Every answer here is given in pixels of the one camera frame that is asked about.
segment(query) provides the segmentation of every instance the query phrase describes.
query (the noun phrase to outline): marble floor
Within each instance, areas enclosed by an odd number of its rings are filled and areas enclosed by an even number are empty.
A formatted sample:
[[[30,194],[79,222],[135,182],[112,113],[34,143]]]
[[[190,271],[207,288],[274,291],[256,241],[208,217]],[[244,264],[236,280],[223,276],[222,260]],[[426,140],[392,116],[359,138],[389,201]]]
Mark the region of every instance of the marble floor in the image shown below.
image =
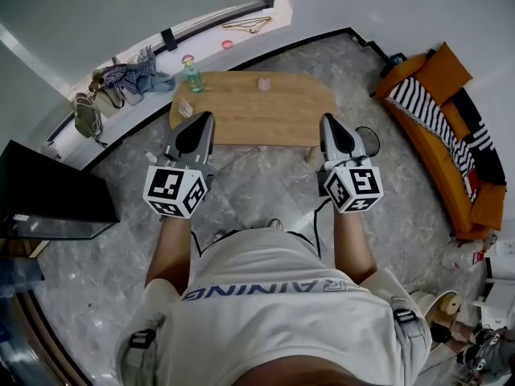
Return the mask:
[[[435,259],[450,226],[434,186],[417,154],[386,110],[368,93],[379,81],[382,60],[347,35],[309,43],[269,58],[250,69],[313,75],[334,94],[340,115],[352,126],[367,125],[378,134],[381,150],[373,159],[385,189],[383,200],[364,214],[369,246],[381,267],[390,268],[408,290],[455,289],[473,300],[481,271],[456,273]],[[167,115],[129,138],[93,173],[104,178],[122,219],[91,241],[50,244],[39,257],[45,281],[36,289],[44,313],[72,358],[94,384],[114,385],[111,357],[121,329],[143,291],[146,268],[159,232],[159,218],[142,200],[146,153],[159,154],[168,131]],[[210,164],[216,179],[193,216],[200,247],[219,230],[259,227],[274,217],[285,229],[314,241],[315,170],[307,150],[285,147],[215,146]],[[319,214],[323,261],[332,260],[332,210]],[[477,320],[473,310],[465,319]],[[448,359],[441,347],[428,367]],[[417,382],[448,384],[453,359],[423,373]]]

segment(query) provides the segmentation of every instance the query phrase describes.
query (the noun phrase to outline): person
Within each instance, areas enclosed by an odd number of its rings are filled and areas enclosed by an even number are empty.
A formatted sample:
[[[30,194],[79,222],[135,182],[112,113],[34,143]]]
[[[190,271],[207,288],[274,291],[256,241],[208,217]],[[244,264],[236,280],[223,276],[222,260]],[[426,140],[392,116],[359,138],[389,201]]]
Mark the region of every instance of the person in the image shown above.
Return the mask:
[[[426,323],[393,274],[377,268],[361,215],[335,211],[335,269],[302,235],[278,220],[270,226],[222,237],[190,275],[191,221],[163,221],[142,304],[117,345],[121,384],[414,382],[431,335],[413,336],[423,342],[411,355],[421,359],[407,367],[390,300],[404,299]]]
[[[459,321],[452,330],[467,342],[454,338],[449,329],[438,324],[431,327],[431,334],[452,349],[458,363],[467,365],[478,380],[488,384],[515,373],[515,331],[505,327],[493,331],[481,325],[474,328]]]

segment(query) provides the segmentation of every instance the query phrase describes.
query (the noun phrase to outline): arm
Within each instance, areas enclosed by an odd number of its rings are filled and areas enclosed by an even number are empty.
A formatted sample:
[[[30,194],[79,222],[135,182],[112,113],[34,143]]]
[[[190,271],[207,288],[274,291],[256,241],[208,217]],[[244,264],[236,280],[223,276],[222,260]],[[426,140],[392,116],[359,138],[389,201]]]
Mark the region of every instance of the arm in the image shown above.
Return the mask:
[[[154,279],[168,280],[182,294],[190,273],[192,223],[189,219],[166,217],[154,256],[146,273],[145,287]]]
[[[365,240],[359,213],[341,214],[335,209],[335,264],[358,285],[377,271]]]

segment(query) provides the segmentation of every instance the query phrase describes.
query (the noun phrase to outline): orange sofa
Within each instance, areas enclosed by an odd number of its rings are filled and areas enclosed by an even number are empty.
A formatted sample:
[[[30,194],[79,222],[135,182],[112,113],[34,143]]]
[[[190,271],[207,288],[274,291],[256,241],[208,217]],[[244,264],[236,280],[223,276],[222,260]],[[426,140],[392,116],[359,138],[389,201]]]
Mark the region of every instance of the orange sofa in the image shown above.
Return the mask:
[[[445,43],[429,59],[426,54],[416,55],[395,66],[379,84],[377,96],[385,99],[408,76],[414,76],[431,94],[458,140],[470,133],[450,99],[472,77]],[[493,228],[501,230],[505,185],[480,182],[476,201],[472,203],[462,176],[442,141],[395,105],[384,100],[383,103],[426,164],[451,217],[456,236],[463,240],[478,240],[484,239]]]

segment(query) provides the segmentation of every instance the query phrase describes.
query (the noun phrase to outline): floor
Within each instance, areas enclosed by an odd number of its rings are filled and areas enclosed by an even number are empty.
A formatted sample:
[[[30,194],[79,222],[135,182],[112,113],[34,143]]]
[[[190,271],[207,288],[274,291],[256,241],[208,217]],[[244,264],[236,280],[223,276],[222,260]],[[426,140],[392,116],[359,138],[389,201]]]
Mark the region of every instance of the floor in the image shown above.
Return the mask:
[[[313,75],[333,92],[340,115],[352,126],[367,125],[381,140],[379,166],[383,200],[364,213],[369,246],[381,267],[390,268],[408,290],[455,289],[473,300],[484,280],[474,273],[447,271],[435,256],[450,226],[418,156],[389,114],[368,93],[379,81],[382,60],[370,48],[338,35],[286,51],[251,67],[255,71]],[[119,146],[93,173],[104,178],[121,223],[92,241],[55,242],[39,261],[45,282],[36,295],[58,338],[94,384],[116,384],[110,359],[121,329],[143,291],[146,268],[159,232],[159,218],[142,200],[146,153],[160,153],[167,115]],[[200,246],[219,230],[259,227],[274,217],[285,229],[314,241],[315,170],[304,162],[307,150],[284,147],[215,146],[210,163],[216,179],[193,217]],[[332,263],[332,210],[319,214],[323,261]],[[477,319],[473,311],[465,319]],[[428,367],[450,356],[441,347]],[[453,359],[422,374],[418,386],[448,384]]]

